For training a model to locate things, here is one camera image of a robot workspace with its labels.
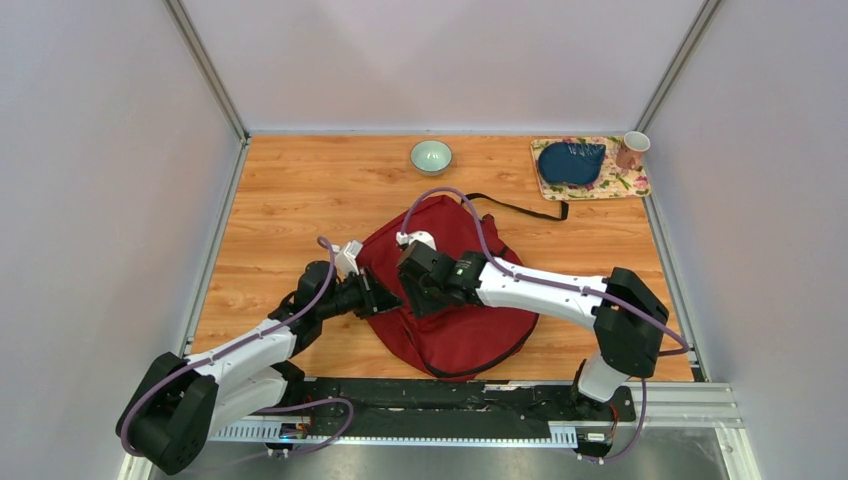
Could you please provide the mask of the dark red student backpack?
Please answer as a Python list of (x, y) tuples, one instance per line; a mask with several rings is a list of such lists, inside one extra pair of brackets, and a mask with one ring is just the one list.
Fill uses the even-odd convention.
[[(405, 303), (367, 322), (392, 354), (414, 368), (447, 381), (471, 380), (518, 352), (533, 333), (539, 314), (469, 305), (416, 318), (397, 269), (401, 249), (396, 234), (406, 213), (372, 233), (357, 255), (359, 266)], [(454, 198), (439, 195), (414, 209), (408, 230), (429, 232), (439, 251), (458, 259), (466, 251), (481, 251), (473, 223), (471, 213)], [(477, 223), (493, 256), (523, 265), (501, 238), (492, 215), (484, 215)]]

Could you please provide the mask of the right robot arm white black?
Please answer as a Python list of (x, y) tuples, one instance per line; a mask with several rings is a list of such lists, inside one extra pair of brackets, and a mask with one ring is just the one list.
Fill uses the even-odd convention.
[(413, 241), (397, 263), (400, 283), (418, 317), (448, 307), (509, 308), (570, 321), (594, 333), (598, 350), (575, 376), (570, 404), (582, 418), (605, 411), (617, 388), (656, 370), (669, 311), (633, 271), (568, 276), (480, 252), (454, 259)]

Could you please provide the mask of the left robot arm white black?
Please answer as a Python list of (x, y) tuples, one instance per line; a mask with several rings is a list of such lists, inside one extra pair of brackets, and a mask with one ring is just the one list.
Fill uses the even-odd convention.
[(325, 320), (352, 313), (365, 319), (402, 307), (403, 299), (367, 268), (339, 277), (314, 261), (266, 319), (219, 347), (154, 359), (116, 424), (122, 447), (162, 472), (186, 469), (207, 439), (265, 408), (291, 415), (304, 405), (290, 359), (322, 333)]

